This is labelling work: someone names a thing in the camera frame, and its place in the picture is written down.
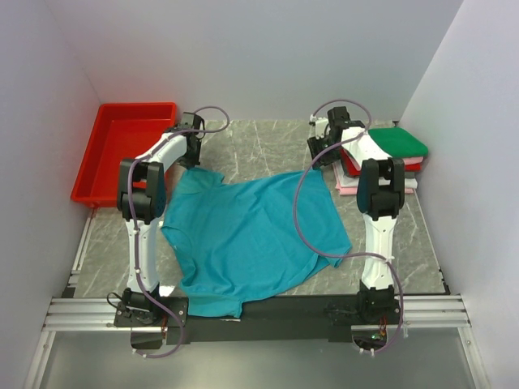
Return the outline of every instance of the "green folded cloth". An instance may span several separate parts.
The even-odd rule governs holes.
[[[379,147],[395,158],[426,156],[427,146],[400,127],[372,128],[371,138]]]

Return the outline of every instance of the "gray marble floor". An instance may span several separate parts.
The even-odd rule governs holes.
[[[221,122],[209,122],[216,129]],[[301,170],[310,162],[306,139],[311,129],[306,121],[234,121],[219,134],[203,140],[201,165],[225,174],[225,182]],[[354,196],[341,197],[334,189],[331,168],[324,169],[332,198],[353,244],[351,252],[364,247],[364,223]],[[105,297],[126,287],[129,261],[126,228],[116,209],[98,209],[92,221],[83,266],[75,297]],[[418,199],[405,197],[393,239],[394,264],[405,293],[443,293],[441,273],[427,233]],[[182,273],[173,250],[161,233],[157,234],[157,269],[161,285],[177,285]],[[285,294],[356,293],[363,259],[344,261],[339,268],[325,268],[305,283]]]

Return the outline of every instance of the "cable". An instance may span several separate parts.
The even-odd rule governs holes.
[[[295,229],[298,232],[298,235],[301,238],[302,242],[310,250],[314,251],[315,253],[317,253],[321,257],[325,257],[325,258],[339,258],[339,259],[351,259],[351,258],[354,258],[354,257],[374,257],[374,258],[377,258],[377,259],[381,260],[382,262],[386,263],[386,265],[388,265],[389,270],[390,270],[390,272],[392,274],[392,277],[393,277],[393,279],[395,280],[395,282],[398,285],[398,296],[400,298],[400,318],[398,320],[397,330],[395,331],[395,334],[391,337],[391,339],[387,342],[387,344],[384,347],[379,348],[378,350],[374,351],[374,353],[380,353],[380,352],[386,350],[387,347],[389,347],[391,344],[393,344],[395,342],[398,334],[401,331],[402,324],[404,322],[404,292],[403,292],[403,289],[402,289],[402,285],[401,285],[400,279],[398,278],[397,271],[395,270],[394,266],[383,255],[380,255],[380,254],[377,254],[377,253],[368,253],[368,252],[365,252],[365,251],[359,252],[359,253],[353,253],[353,254],[330,254],[330,253],[325,253],[325,252],[315,248],[305,238],[304,234],[302,233],[301,226],[299,225],[299,220],[298,220],[298,198],[299,198],[299,193],[301,192],[302,183],[303,183],[305,177],[308,175],[308,173],[310,172],[312,167],[315,165],[315,163],[321,158],[321,156],[323,156],[327,152],[330,152],[331,150],[334,150],[334,149],[342,146],[343,144],[346,144],[346,143],[349,143],[349,142],[353,142],[354,140],[362,138],[365,134],[367,134],[368,130],[370,129],[371,123],[372,123],[372,118],[371,118],[371,114],[370,114],[369,110],[364,105],[358,103],[357,101],[349,100],[349,99],[335,99],[335,100],[328,101],[328,102],[322,104],[318,109],[316,109],[315,112],[313,113],[313,116],[317,115],[317,113],[322,108],[324,108],[326,105],[331,104],[331,103],[337,103],[337,102],[351,103],[353,105],[357,105],[358,107],[360,107],[367,115],[367,125],[366,125],[366,128],[364,129],[363,132],[361,132],[357,136],[354,136],[353,138],[350,138],[350,139],[347,139],[347,140],[343,140],[343,141],[335,143],[335,144],[333,144],[331,146],[328,146],[322,152],[317,154],[317,156],[315,156],[315,158],[311,161],[310,165],[303,172],[301,178],[299,178],[299,183],[298,183],[298,186],[297,186],[297,188],[295,190],[295,195],[294,195],[294,204],[292,206],[292,217],[294,219]]]
[[[137,284],[139,285],[140,291],[143,293],[143,295],[149,301],[151,301],[153,304],[155,304],[156,306],[161,308],[164,312],[166,312],[169,316],[171,316],[174,319],[174,321],[178,324],[178,326],[180,327],[180,336],[178,338],[178,342],[171,350],[169,350],[169,351],[167,351],[165,353],[162,353],[162,354],[146,354],[146,353],[143,353],[140,350],[135,350],[136,353],[138,353],[140,356],[145,357],[145,358],[158,359],[158,358],[168,357],[169,355],[171,355],[174,352],[176,352],[180,348],[180,346],[183,344],[183,342],[184,342],[185,331],[184,331],[184,326],[183,326],[182,320],[180,320],[180,318],[175,313],[173,313],[173,311],[171,311],[167,306],[164,306],[163,304],[158,302],[155,298],[153,298],[148,293],[148,291],[144,287],[142,278],[140,276],[139,222],[137,220],[137,215],[135,213],[135,205],[133,203],[133,171],[134,171],[136,165],[139,162],[142,162],[143,160],[147,160],[148,158],[152,157],[155,154],[155,152],[157,152],[157,150],[159,150],[161,147],[163,147],[166,143],[168,143],[172,138],[174,138],[176,136],[180,136],[180,135],[184,135],[184,134],[199,134],[199,133],[212,134],[212,133],[217,133],[217,132],[223,131],[223,130],[225,130],[229,126],[229,124],[230,124],[229,115],[222,108],[217,107],[215,105],[207,105],[205,107],[198,108],[194,113],[198,113],[202,109],[217,109],[220,112],[222,112],[224,114],[225,120],[226,120],[225,125],[222,128],[219,128],[218,130],[185,129],[185,130],[180,130],[180,131],[171,133],[170,136],[168,136],[162,142],[157,144],[145,156],[141,156],[140,158],[135,158],[135,160],[131,163],[130,168],[128,170],[128,183],[127,183],[128,184],[128,186],[127,186],[127,190],[128,190],[128,205],[130,207],[131,219],[133,220],[133,225],[134,225],[134,235],[133,236],[134,236],[134,252],[135,252],[135,278],[137,279]]]

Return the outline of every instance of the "metal frame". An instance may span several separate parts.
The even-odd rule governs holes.
[[[24,389],[38,389],[40,387],[55,336],[55,331],[41,332],[34,357],[32,357],[31,367],[25,379]]]
[[[476,344],[472,329],[458,328],[458,332],[460,333],[461,343],[463,344],[463,350],[465,351],[465,356],[476,389],[490,388],[491,384],[488,380],[485,365],[483,364],[483,359],[479,353],[478,345]]]
[[[461,296],[406,296],[404,302],[405,325],[408,328],[470,327]],[[108,305],[104,298],[53,298],[42,331],[132,330],[130,327],[114,327],[114,316],[115,308]],[[378,326],[352,326],[352,329],[372,327],[378,328]],[[161,328],[138,327],[133,330],[160,331]]]
[[[96,210],[92,210],[84,226],[67,285],[71,290],[75,288],[79,279],[95,215]],[[476,388],[490,387],[461,296],[446,294],[405,296],[404,301],[405,331],[408,328],[458,328]],[[40,387],[54,337],[58,331],[132,331],[129,327],[114,327],[114,316],[115,308],[108,305],[103,298],[54,298],[50,303],[24,388]],[[372,328],[377,326],[351,327],[352,330]],[[161,328],[140,327],[136,330],[155,332],[160,331]]]

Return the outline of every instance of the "red plastic tray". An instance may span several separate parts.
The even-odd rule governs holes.
[[[88,207],[116,207],[119,164],[148,150],[174,124],[175,103],[103,104],[71,198]]]

